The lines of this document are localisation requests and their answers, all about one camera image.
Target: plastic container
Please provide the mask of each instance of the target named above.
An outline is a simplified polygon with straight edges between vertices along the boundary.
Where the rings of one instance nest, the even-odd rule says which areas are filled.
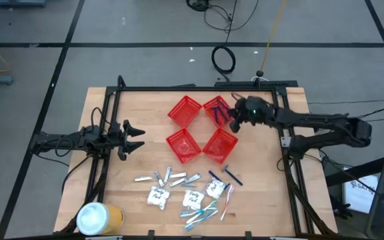
[[[124,223],[124,212],[102,203],[88,203],[77,216],[78,230],[84,235],[116,233]]]
[[[180,102],[168,113],[168,116],[174,120],[180,127],[186,128],[192,122],[199,110],[202,108],[201,104],[190,98],[184,96]]]
[[[229,105],[221,96],[217,96],[204,104],[205,112],[219,128],[223,128],[228,122],[231,121],[229,119],[229,114],[227,113],[229,108]]]
[[[222,164],[237,142],[238,138],[218,129],[204,147],[203,152],[215,162]]]
[[[197,142],[186,129],[168,137],[167,142],[181,163],[189,162],[201,152]]]

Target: wooden tabletop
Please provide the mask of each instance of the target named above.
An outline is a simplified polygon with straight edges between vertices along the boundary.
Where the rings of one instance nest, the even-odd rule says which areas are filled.
[[[288,88],[287,92],[292,110],[299,113],[309,112],[303,88]],[[102,108],[104,93],[105,88],[89,88],[79,128],[91,124],[91,110],[94,107]],[[238,93],[245,97],[259,96],[272,102],[270,93]],[[119,160],[116,151],[111,154],[104,203],[120,207],[125,213],[125,224],[119,230],[119,234],[147,235],[148,230],[155,230],[156,235],[244,236],[245,231],[251,231],[256,237],[294,236],[285,174],[276,168],[276,163],[281,158],[277,130],[264,125],[252,127],[250,124],[242,124],[241,130],[235,134],[239,139],[238,143],[225,164],[215,163],[201,153],[191,162],[182,165],[165,139],[180,130],[180,127],[168,118],[167,114],[184,95],[192,97],[200,104],[220,95],[230,106],[235,104],[230,92],[128,91],[121,93],[118,122],[122,123],[124,119],[128,119],[133,127],[145,130],[146,134],[130,138],[130,141],[144,141],[145,145],[128,155],[126,161]],[[99,118],[100,116],[95,114],[94,122],[98,123]],[[203,109],[187,127],[201,149],[204,148],[216,129]],[[229,126],[226,126],[224,130],[232,133]],[[314,134],[312,129],[301,127],[295,128],[295,133]],[[318,152],[314,149],[307,154],[319,158]],[[84,152],[74,152],[70,169],[84,157]],[[229,165],[231,172],[243,182],[242,187],[238,186],[226,173],[221,172],[226,164]],[[187,219],[179,217],[183,208],[182,200],[185,188],[180,186],[165,187],[171,192],[165,210],[162,211],[157,206],[148,205],[148,194],[152,186],[157,186],[157,182],[137,183],[134,182],[134,178],[152,176],[154,171],[158,171],[164,178],[168,166],[172,166],[174,173],[187,172],[188,176],[196,173],[202,174],[203,178],[198,180],[196,190],[204,191],[204,185],[209,179],[208,170],[212,170],[222,181],[234,184],[235,191],[224,220],[220,221],[221,215],[218,213],[191,231],[185,232],[184,226]],[[90,167],[91,160],[88,160],[66,182],[55,231],[64,228],[83,203]],[[305,157],[302,160],[302,168],[310,204],[320,218],[337,232],[321,164],[315,159]],[[208,205],[212,200],[206,196],[203,206]],[[220,212],[222,212],[224,203],[225,195],[219,199],[217,204]],[[301,214],[301,226],[302,232],[306,232],[303,213]]]

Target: black metal frame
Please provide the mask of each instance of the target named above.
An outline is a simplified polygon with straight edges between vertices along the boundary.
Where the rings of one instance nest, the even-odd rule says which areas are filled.
[[[102,109],[102,116],[100,120],[100,129],[104,129],[105,127],[105,119],[107,119],[108,114],[108,108],[109,108],[109,102],[111,100],[111,96],[114,95],[114,104],[113,104],[113,110],[112,110],[112,116],[110,121],[110,126],[114,125],[116,122],[116,116],[117,112],[119,110],[119,100],[121,98],[121,92],[122,91],[265,91],[272,93],[273,97],[273,104],[275,106],[279,106],[278,96],[280,95],[284,104],[284,108],[289,108],[289,102],[288,102],[288,96],[287,96],[287,90],[286,87],[297,87],[296,81],[272,81],[272,82],[230,82],[230,83],[217,83],[214,87],[193,87],[193,86],[179,86],[179,87],[126,87],[123,81],[120,81],[119,78],[119,84],[117,87],[107,87],[105,91],[105,99],[103,101],[103,109]],[[284,136],[284,132],[282,129],[278,129],[279,133],[279,143],[281,148],[281,153],[283,156],[283,164],[284,164],[284,170],[285,170],[285,178],[287,181],[287,184],[289,181],[293,179],[291,174],[291,168],[290,165],[290,158],[289,153],[286,148],[282,148],[281,144],[281,137]],[[292,136],[294,135],[294,130],[289,129],[289,134]],[[89,174],[89,182],[87,186],[87,192],[86,192],[86,199],[89,199],[90,197],[96,195],[96,192],[93,192],[94,190],[94,182],[95,182],[95,176],[97,173],[97,166],[100,159],[103,160],[103,166],[101,171],[101,178],[103,176],[103,187],[98,190],[98,196],[97,201],[103,202],[103,196],[104,196],[104,185],[107,177],[107,171],[109,166],[109,158],[110,158],[110,152],[111,150],[107,150],[105,154],[102,155],[101,158],[94,158],[93,163],[91,166],[90,174]],[[310,218],[310,215],[312,213],[308,213],[306,211],[304,212],[305,216],[305,222],[307,227],[307,232],[303,233],[300,226],[300,219],[299,219],[299,212],[297,208],[297,202],[296,197],[302,202],[307,201],[307,194],[306,194],[306,188],[305,188],[305,182],[303,178],[303,172],[301,168],[300,161],[294,161],[293,163],[295,165],[296,169],[296,175],[297,175],[297,182],[299,186],[299,191],[301,193],[301,196],[297,195],[297,188],[292,190],[290,187],[288,188],[289,192],[289,201],[290,201],[290,207],[291,207],[291,215],[293,218],[293,224],[294,224],[294,230],[295,230],[295,236],[296,237],[304,237],[308,239],[346,239],[342,236],[337,235],[316,235],[313,229],[313,221]],[[47,236],[34,236],[34,237],[24,237],[20,239],[84,239],[85,236],[78,234],[78,233],[55,233],[54,235],[47,235]],[[194,236],[155,236],[154,230],[149,230],[148,236],[123,236],[122,239],[194,239],[196,237]],[[244,237],[204,237],[201,236],[201,238],[205,239],[269,239],[268,237],[252,237],[251,232],[245,232]]]
[[[184,87],[184,86],[179,86],[179,87],[126,87],[125,83],[122,81],[122,84],[117,86],[117,87],[107,87],[105,91],[105,99],[103,101],[103,109],[102,109],[102,116],[100,120],[100,135],[103,133],[103,129],[105,128],[105,119],[108,117],[108,108],[109,108],[109,102],[111,100],[111,96],[114,96],[114,104],[113,104],[113,110],[111,114],[111,120],[110,120],[110,126],[113,126],[116,122],[116,116],[119,110],[119,100],[121,97],[121,92],[122,91],[265,91],[265,92],[270,92],[272,93],[273,96],[273,103],[274,105],[278,106],[278,94],[282,96],[283,104],[285,108],[289,108],[289,102],[287,98],[287,91],[286,87],[297,87],[297,82],[296,81],[272,81],[272,82],[234,82],[234,83],[217,83],[215,84],[214,87]],[[283,130],[280,129],[278,130],[279,132],[279,137],[280,137],[280,146],[281,146],[281,137],[284,136]],[[294,130],[289,129],[290,135],[294,135]],[[101,171],[101,176],[103,176],[104,180],[106,180],[107,177],[107,171],[108,171],[108,166],[109,166],[109,159],[110,159],[110,150],[108,150],[105,154],[103,154],[100,158],[99,157],[94,157],[93,162],[91,165],[91,170],[89,174],[89,182],[87,185],[87,192],[85,195],[85,198],[90,198],[93,192],[94,188],[94,183],[95,183],[95,176],[97,174],[97,166],[98,162],[100,159],[103,160],[103,166],[102,166],[102,171]],[[281,152],[283,155],[283,163],[285,167],[285,174],[286,174],[286,179],[288,179],[288,176],[291,174],[291,170],[289,168],[289,155],[288,151],[285,149],[281,148]],[[301,189],[301,193],[305,196],[307,199],[307,194],[306,194],[306,189],[305,189],[305,182],[303,178],[303,172],[301,169],[301,164],[300,161],[296,161],[295,163],[296,166],[296,175],[297,179],[299,182],[299,186]],[[100,189],[98,192],[98,197],[97,201],[102,203],[103,202],[103,196],[104,196],[104,184],[103,188]],[[292,212],[292,217],[293,217],[293,224],[295,228],[295,234],[300,235],[302,234],[301,232],[301,227],[300,227],[300,220],[299,220],[299,213],[297,209],[297,203],[295,199],[295,195],[292,192],[292,190],[289,189],[289,201],[291,205],[291,212]],[[306,219],[306,225],[307,225],[307,232],[308,233],[314,233],[313,230],[313,224],[312,220],[310,219],[309,215],[307,212],[305,212],[305,219]],[[60,237],[63,238],[62,235],[55,235],[54,237]],[[128,238],[136,239],[139,236],[124,236],[124,239]],[[184,239],[185,237],[175,237],[176,239]]]

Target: toothbrush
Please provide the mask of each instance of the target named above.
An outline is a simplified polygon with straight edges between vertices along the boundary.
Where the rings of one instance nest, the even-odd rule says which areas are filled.
[[[194,227],[195,223],[202,222],[202,221],[206,220],[207,218],[210,218],[210,217],[214,216],[218,211],[219,211],[219,210],[216,210],[216,211],[214,211],[214,212],[212,212],[212,213],[206,215],[205,217],[203,217],[203,218],[201,218],[201,219],[198,219],[198,220],[195,220],[195,221],[192,221],[192,222],[186,224],[186,226],[185,226],[185,230],[186,230],[186,231],[191,230],[191,229]]]
[[[217,210],[217,208],[209,207],[207,210]],[[194,211],[192,213],[188,213],[187,211],[183,211],[183,212],[180,213],[180,217],[190,217],[190,216],[192,216],[194,214],[197,214],[199,211],[200,210],[196,210],[196,211]]]
[[[196,214],[195,216],[193,216],[192,218],[190,218],[189,220],[186,221],[186,224],[189,224],[191,223],[193,220],[195,220],[196,218],[198,218],[199,216],[201,216],[202,214],[204,214],[204,212],[206,210],[208,210],[208,208],[210,207],[214,207],[214,205],[216,205],[217,201],[212,201],[208,206],[206,206],[204,209],[202,210],[199,210],[198,211],[198,214]]]
[[[225,217],[225,213],[226,213],[226,210],[227,210],[227,204],[229,203],[229,198],[231,198],[231,195],[232,195],[232,193],[233,193],[234,188],[235,188],[235,187],[234,187],[233,185],[231,185],[231,186],[229,187],[229,190],[228,190],[228,192],[227,192],[227,197],[226,197],[225,208],[224,208],[224,210],[223,210],[223,214],[221,215],[220,221],[223,221],[223,218]]]

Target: yellow cup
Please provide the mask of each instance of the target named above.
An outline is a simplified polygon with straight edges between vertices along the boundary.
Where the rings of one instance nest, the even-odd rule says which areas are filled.
[[[77,216],[77,226],[84,235],[116,233],[124,224],[124,212],[102,203],[88,203]]]

